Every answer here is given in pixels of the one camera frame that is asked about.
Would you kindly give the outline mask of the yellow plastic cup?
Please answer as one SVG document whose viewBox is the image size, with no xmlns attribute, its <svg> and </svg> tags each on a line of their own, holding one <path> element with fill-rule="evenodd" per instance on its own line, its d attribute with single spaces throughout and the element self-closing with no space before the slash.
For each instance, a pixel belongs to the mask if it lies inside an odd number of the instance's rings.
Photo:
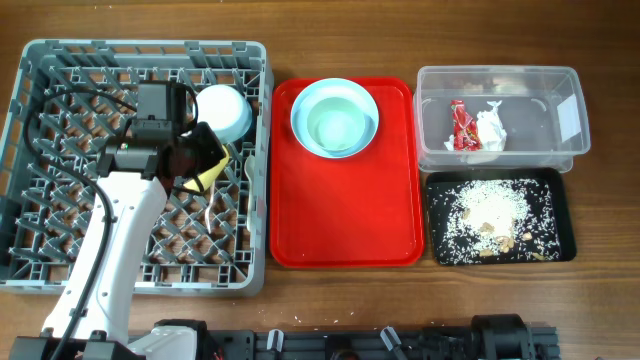
<svg viewBox="0 0 640 360">
<path fill-rule="evenodd" d="M 224 171 L 224 168 L 228 165 L 231 155 L 226 146 L 223 146 L 224 157 L 209 170 L 199 174 L 196 178 L 191 179 L 183 184 L 183 187 L 187 190 L 205 192 L 216 181 L 218 176 Z"/>
</svg>

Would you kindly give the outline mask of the light blue bowl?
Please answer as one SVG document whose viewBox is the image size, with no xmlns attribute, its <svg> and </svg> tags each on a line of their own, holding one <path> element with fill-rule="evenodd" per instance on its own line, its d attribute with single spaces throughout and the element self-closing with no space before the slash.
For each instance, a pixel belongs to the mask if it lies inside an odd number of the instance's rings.
<svg viewBox="0 0 640 360">
<path fill-rule="evenodd" d="M 196 96 L 198 122 L 209 125 L 219 141 L 241 139 L 252 124 L 252 110 L 243 95 L 230 85 L 211 85 Z"/>
</svg>

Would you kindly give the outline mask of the cream plastic spoon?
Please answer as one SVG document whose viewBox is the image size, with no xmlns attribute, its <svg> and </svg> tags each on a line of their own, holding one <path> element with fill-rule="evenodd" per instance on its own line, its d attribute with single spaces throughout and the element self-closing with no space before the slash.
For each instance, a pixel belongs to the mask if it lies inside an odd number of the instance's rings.
<svg viewBox="0 0 640 360">
<path fill-rule="evenodd" d="M 255 230 L 255 227 L 253 224 L 253 210 L 254 210 L 253 182 L 254 182 L 254 174 L 255 174 L 254 168 L 255 168 L 255 156 L 249 155 L 244 163 L 244 173 L 247 177 L 247 181 L 249 184 L 246 227 L 250 233 L 254 233 L 254 230 Z"/>
</svg>

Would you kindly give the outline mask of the small green plate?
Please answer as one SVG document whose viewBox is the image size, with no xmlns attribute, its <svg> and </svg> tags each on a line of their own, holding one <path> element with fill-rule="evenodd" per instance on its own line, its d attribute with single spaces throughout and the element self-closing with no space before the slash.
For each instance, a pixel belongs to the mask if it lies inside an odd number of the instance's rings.
<svg viewBox="0 0 640 360">
<path fill-rule="evenodd" d="M 361 141 L 368 122 L 368 116 L 353 101 L 329 97 L 310 106 L 306 128 L 321 149 L 341 152 Z"/>
</svg>

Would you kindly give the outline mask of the large light blue plate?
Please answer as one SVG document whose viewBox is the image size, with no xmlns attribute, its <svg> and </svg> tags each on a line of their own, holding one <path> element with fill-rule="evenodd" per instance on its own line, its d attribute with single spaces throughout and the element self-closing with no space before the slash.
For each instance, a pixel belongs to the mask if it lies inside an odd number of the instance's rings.
<svg viewBox="0 0 640 360">
<path fill-rule="evenodd" d="M 310 106 L 329 97 L 342 97 L 353 101 L 369 119 L 368 127 L 361 141 L 346 151 L 328 152 L 321 149 L 311 139 L 306 128 Z M 306 86 L 296 97 L 291 109 L 290 123 L 296 140 L 307 151 L 323 158 L 340 159 L 361 152 L 373 141 L 379 127 L 380 114 L 373 96 L 363 86 L 344 78 L 326 78 Z"/>
</svg>

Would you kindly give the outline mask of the red snack wrapper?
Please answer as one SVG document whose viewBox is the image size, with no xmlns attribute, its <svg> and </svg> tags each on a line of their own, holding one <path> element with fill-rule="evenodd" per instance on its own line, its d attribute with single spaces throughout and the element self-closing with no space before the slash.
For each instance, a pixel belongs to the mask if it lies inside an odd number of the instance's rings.
<svg viewBox="0 0 640 360">
<path fill-rule="evenodd" d="M 466 111 L 462 100 L 451 101 L 453 134 L 445 146 L 450 151 L 477 151 L 482 149 L 476 120 Z"/>
</svg>

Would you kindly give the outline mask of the white napkin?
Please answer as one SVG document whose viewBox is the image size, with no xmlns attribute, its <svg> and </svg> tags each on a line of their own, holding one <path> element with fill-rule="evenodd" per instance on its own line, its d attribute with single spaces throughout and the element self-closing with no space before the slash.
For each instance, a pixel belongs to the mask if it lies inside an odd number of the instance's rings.
<svg viewBox="0 0 640 360">
<path fill-rule="evenodd" d="M 488 101 L 490 110 L 477 113 L 476 120 L 478 135 L 482 143 L 482 149 L 477 151 L 462 151 L 461 160 L 467 164 L 482 164 L 496 160 L 499 152 L 506 145 L 507 133 L 500 120 L 498 109 L 502 101 Z"/>
</svg>

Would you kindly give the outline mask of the rice and food scraps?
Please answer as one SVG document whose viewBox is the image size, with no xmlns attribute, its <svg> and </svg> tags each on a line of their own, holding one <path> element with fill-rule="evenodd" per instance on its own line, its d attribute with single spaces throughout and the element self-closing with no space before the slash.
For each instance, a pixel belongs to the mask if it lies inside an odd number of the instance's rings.
<svg viewBox="0 0 640 360">
<path fill-rule="evenodd" d="M 434 183 L 428 198 L 430 235 L 442 265 L 561 258 L 552 194 L 542 180 Z"/>
</svg>

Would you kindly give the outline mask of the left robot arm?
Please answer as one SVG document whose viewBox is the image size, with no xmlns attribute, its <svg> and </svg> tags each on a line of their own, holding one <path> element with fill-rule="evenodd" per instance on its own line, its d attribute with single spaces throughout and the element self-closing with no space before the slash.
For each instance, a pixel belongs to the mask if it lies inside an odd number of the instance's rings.
<svg viewBox="0 0 640 360">
<path fill-rule="evenodd" d="M 13 359 L 214 359 L 215 340 L 196 320 L 162 320 L 130 341 L 128 321 L 146 243 L 173 192 L 202 195 L 227 155 L 208 124 L 189 116 L 195 91 L 143 81 L 122 131 L 97 158 L 97 177 L 54 160 L 96 199 L 68 283 L 37 337 L 19 336 Z"/>
</svg>

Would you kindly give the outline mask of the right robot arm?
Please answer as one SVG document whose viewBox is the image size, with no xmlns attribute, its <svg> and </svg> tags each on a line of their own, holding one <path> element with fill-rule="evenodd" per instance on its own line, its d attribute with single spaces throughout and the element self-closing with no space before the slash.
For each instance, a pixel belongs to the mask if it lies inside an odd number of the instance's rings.
<svg viewBox="0 0 640 360">
<path fill-rule="evenodd" d="M 519 315 L 476 315 L 471 328 L 479 336 L 480 359 L 532 358 L 528 329 Z"/>
</svg>

